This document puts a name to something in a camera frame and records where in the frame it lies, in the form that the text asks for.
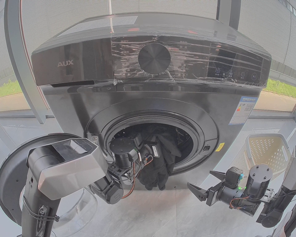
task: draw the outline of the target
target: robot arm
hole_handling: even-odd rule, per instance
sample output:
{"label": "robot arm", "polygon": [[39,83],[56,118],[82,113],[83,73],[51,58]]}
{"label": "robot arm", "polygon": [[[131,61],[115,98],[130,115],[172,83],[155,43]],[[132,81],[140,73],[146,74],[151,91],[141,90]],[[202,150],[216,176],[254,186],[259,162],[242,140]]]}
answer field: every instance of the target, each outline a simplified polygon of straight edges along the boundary
{"label": "robot arm", "polygon": [[[226,173],[210,171],[210,174],[221,182],[214,187],[204,190],[200,187],[187,184],[189,190],[200,200],[212,206],[217,201],[229,205],[230,209],[253,216],[260,203],[264,208],[256,222],[266,228],[274,227],[282,218],[283,212],[296,194],[296,160],[293,158],[280,190],[274,195],[274,190],[268,188],[272,178],[272,170],[266,164],[253,166],[250,169],[245,188],[239,187],[243,178],[242,170],[231,167]],[[291,218],[285,224],[284,232],[290,236],[296,227],[296,207],[292,210]]]}
{"label": "robot arm", "polygon": [[[30,150],[22,209],[22,237],[50,237],[60,200],[86,186],[108,204],[129,196],[139,171],[153,159],[151,144],[140,139],[113,139],[114,162],[86,138],[55,142]],[[122,185],[133,185],[123,196]]]}

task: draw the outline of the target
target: cable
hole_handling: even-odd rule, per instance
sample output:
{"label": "cable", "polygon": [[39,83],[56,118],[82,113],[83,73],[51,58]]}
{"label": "cable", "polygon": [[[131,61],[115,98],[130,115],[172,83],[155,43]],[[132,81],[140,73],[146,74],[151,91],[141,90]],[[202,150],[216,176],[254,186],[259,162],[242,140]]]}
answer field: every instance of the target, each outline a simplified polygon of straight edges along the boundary
{"label": "cable", "polygon": [[138,169],[138,171],[136,172],[136,174],[134,174],[133,176],[131,176],[131,177],[125,179],[125,180],[118,180],[118,179],[116,179],[116,178],[114,178],[114,177],[112,177],[112,178],[113,178],[114,180],[116,180],[116,181],[121,181],[121,182],[123,182],[123,181],[130,180],[131,178],[135,177],[135,176],[140,172],[140,170],[141,170],[141,166],[139,167],[139,169]]}
{"label": "cable", "polygon": [[289,193],[285,193],[285,194],[282,195],[282,196],[278,196],[278,197],[275,197],[275,196],[274,196],[274,198],[282,198],[282,197],[287,196],[287,195],[290,195],[290,194],[292,194],[292,193],[295,193],[295,194],[296,194],[296,190],[291,191],[291,192],[289,192]]}
{"label": "cable", "polygon": [[136,172],[135,163],[133,163],[133,174],[134,174],[134,176],[133,176],[133,186],[131,187],[131,190],[128,192],[128,194],[123,196],[121,199],[127,198],[133,192],[133,189],[135,188],[135,183],[136,183],[136,177],[135,177],[136,174],[135,174],[135,172]]}
{"label": "cable", "polygon": [[26,208],[26,210],[28,211],[28,213],[30,214],[31,217],[33,217],[36,220],[42,220],[42,221],[53,221],[55,220],[56,222],[59,221],[59,216],[55,215],[55,216],[43,216],[43,215],[39,215],[34,213],[28,206],[27,204],[27,200],[25,197],[23,197],[23,204]]}
{"label": "cable", "polygon": [[151,157],[151,160],[150,160],[146,165],[148,165],[149,163],[151,163],[151,162],[153,161],[153,156],[149,155],[149,156],[147,157],[147,159],[148,159],[149,157]]}
{"label": "cable", "polygon": [[233,199],[230,201],[230,207],[233,208],[233,209],[242,209],[242,208],[243,208],[242,206],[240,206],[240,207],[234,207],[234,206],[232,205],[232,202],[233,202],[234,200],[248,199],[249,197],[250,197],[250,196],[246,196],[246,197],[244,197],[244,198],[233,198]]}

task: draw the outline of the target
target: sticker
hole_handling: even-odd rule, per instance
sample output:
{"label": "sticker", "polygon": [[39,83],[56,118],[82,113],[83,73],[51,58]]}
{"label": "sticker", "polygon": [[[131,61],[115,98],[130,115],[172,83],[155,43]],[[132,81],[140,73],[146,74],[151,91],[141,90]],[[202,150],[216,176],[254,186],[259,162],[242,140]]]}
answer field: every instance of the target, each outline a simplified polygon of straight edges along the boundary
{"label": "sticker", "polygon": [[218,146],[217,150],[215,151],[220,151],[222,149],[222,147],[224,146],[225,143],[220,143],[220,145]]}
{"label": "sticker", "polygon": [[135,24],[137,17],[138,16],[111,17],[106,19],[98,19],[98,20],[91,20],[87,22],[81,22],[71,27],[70,29],[66,30],[65,32],[61,33],[59,36],[67,35],[67,34],[78,32],[78,31],[101,28],[101,27],[111,27],[111,26],[113,27],[116,25],[133,25]]}
{"label": "sticker", "polygon": [[211,202],[211,205],[213,205],[215,203],[215,200],[216,200],[216,197],[217,197],[217,193],[218,193],[218,191],[215,192],[214,197],[213,197],[213,200]]}
{"label": "sticker", "polygon": [[[38,215],[40,215],[40,219],[42,219],[42,216],[46,216],[48,210],[48,206],[43,205],[38,212]],[[37,220],[36,225],[36,236],[43,237],[45,234],[45,227],[46,227],[46,221],[44,220]]]}
{"label": "sticker", "polygon": [[258,98],[242,96],[237,109],[235,110],[229,125],[245,124],[248,117],[250,116]]}
{"label": "sticker", "polygon": [[153,152],[154,152],[154,156],[158,156],[157,150],[156,150],[156,146],[152,146]]}

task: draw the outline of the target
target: washing machine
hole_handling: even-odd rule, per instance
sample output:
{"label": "washing machine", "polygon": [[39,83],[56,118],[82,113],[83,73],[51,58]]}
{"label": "washing machine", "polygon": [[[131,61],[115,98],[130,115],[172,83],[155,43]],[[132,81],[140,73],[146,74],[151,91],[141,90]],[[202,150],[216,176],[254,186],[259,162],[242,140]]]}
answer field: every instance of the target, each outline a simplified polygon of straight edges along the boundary
{"label": "washing machine", "polygon": [[[31,59],[63,132],[96,143],[107,161],[112,139],[147,126],[169,127],[182,155],[166,189],[199,185],[215,168],[271,66],[270,54],[233,28],[167,13],[86,19],[43,43]],[[28,171],[25,162],[12,167],[20,164]]]}

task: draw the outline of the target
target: gray floor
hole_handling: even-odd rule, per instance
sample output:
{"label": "gray floor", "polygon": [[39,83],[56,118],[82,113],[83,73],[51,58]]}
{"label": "gray floor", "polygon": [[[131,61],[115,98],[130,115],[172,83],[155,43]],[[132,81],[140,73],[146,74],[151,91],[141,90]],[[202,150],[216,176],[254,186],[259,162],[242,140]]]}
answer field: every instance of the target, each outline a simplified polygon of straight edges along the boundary
{"label": "gray floor", "polygon": [[[292,148],[296,145],[295,127],[293,120],[248,120],[215,170],[227,170],[249,134],[280,133]],[[35,119],[0,119],[0,162],[20,143],[51,132],[60,132],[55,119],[47,119],[45,125],[39,125]],[[205,189],[217,183],[212,177],[208,177],[204,182],[198,180],[198,173],[204,171],[199,168],[194,171],[197,176],[188,175],[189,182],[202,183]],[[177,176],[170,177],[170,182],[177,182],[176,178]],[[282,178],[283,175],[279,176],[270,185],[275,189],[279,188]],[[273,230],[256,223],[256,216],[251,218],[238,210],[230,210],[225,204],[218,202],[208,207],[204,202],[199,202],[187,189],[136,190],[116,205],[107,205],[100,199],[98,201],[99,206],[93,221],[73,236],[253,237],[267,236]],[[10,221],[2,210],[0,229],[1,236],[16,236],[21,233],[21,228]]]}

